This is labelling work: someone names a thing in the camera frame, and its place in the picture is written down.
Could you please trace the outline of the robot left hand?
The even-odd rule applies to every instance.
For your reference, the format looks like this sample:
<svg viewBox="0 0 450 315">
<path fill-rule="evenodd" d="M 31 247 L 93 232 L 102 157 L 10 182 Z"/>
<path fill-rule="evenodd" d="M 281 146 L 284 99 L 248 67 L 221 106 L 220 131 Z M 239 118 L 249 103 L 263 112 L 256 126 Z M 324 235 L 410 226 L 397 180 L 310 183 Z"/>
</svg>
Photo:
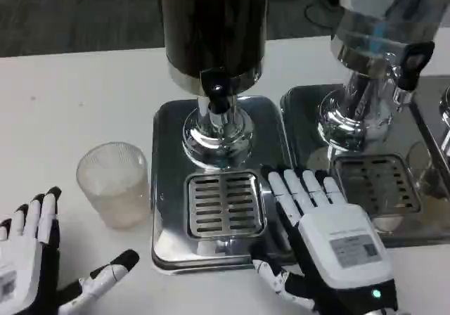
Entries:
<svg viewBox="0 0 450 315">
<path fill-rule="evenodd" d="M 128 249 L 63 288 L 58 287 L 60 225 L 54 186 L 1 221 L 1 313 L 81 314 L 139 262 Z"/>
</svg>

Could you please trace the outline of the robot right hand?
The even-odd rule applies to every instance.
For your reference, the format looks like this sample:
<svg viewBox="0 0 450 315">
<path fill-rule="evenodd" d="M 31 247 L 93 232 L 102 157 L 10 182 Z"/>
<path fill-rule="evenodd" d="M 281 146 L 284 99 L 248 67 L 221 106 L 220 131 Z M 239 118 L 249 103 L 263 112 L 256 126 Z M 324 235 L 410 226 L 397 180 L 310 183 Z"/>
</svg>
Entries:
<svg viewBox="0 0 450 315">
<path fill-rule="evenodd" d="M 392 263 L 366 211 L 321 170 L 263 166 L 300 273 L 250 248 L 252 264 L 283 299 L 313 314 L 399 314 Z"/>
</svg>

